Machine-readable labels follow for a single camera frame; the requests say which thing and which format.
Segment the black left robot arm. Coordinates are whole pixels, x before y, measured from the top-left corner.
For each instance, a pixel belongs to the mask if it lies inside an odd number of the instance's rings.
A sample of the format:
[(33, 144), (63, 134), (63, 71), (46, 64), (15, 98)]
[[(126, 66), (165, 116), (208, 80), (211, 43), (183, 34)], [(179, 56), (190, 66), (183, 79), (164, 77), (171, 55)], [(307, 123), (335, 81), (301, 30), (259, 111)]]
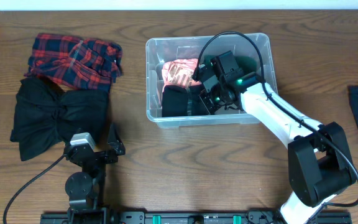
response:
[(115, 124), (109, 127), (108, 149), (94, 150), (96, 143), (90, 133), (74, 134), (65, 147), (66, 160), (81, 167), (65, 183), (69, 196), (68, 223), (112, 223), (111, 210), (103, 203), (106, 166), (126, 153)]

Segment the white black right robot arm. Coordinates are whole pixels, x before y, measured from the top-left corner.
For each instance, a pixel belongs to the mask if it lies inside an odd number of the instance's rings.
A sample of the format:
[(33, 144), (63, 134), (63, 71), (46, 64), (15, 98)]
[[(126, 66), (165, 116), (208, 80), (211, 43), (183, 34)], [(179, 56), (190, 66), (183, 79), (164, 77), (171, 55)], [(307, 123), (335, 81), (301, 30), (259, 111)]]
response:
[(193, 75), (204, 90), (209, 113), (235, 104), (263, 123), (286, 147), (292, 193), (281, 206), (284, 223), (313, 223), (319, 212), (348, 186), (358, 182), (344, 130), (324, 125), (280, 98), (262, 72), (246, 73), (231, 51), (199, 65)]

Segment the dark green garment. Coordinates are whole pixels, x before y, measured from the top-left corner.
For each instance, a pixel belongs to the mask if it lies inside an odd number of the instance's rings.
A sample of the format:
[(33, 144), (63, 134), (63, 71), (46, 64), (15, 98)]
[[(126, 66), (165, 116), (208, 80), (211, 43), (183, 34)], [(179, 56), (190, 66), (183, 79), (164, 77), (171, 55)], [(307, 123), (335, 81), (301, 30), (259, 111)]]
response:
[[(213, 57), (213, 55), (204, 56), (203, 64), (205, 64), (208, 68), (211, 68), (211, 59)], [(257, 70), (257, 62), (253, 58), (248, 56), (235, 56), (234, 58), (238, 66), (243, 69), (245, 75)]]

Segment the pink printed shirt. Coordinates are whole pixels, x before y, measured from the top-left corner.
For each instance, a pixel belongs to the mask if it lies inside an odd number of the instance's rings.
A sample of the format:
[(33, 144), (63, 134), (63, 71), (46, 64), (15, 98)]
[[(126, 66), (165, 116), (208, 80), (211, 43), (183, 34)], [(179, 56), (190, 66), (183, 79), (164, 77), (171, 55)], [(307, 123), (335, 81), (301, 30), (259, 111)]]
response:
[(192, 79), (197, 63), (197, 58), (176, 59), (164, 63), (162, 67), (162, 78), (164, 81), (162, 91), (164, 91), (165, 87), (168, 85), (180, 86), (183, 88), (201, 85), (201, 82)]

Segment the clear plastic storage bin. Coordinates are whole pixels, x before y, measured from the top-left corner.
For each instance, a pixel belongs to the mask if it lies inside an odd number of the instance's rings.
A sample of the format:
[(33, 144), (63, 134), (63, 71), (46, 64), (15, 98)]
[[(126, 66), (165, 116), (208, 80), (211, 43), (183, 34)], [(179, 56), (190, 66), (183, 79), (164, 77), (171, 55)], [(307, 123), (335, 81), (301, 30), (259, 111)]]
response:
[[(198, 58), (210, 36), (165, 37), (149, 39), (145, 45), (146, 59), (146, 115), (160, 128), (214, 124), (253, 124), (259, 120), (239, 110), (220, 108), (207, 116), (162, 116), (163, 65), (177, 59)], [(247, 57), (255, 61), (254, 68), (260, 73), (257, 52), (252, 44), (239, 35), (222, 35), (214, 39), (203, 51), (203, 56), (215, 56), (232, 51), (235, 57)]]

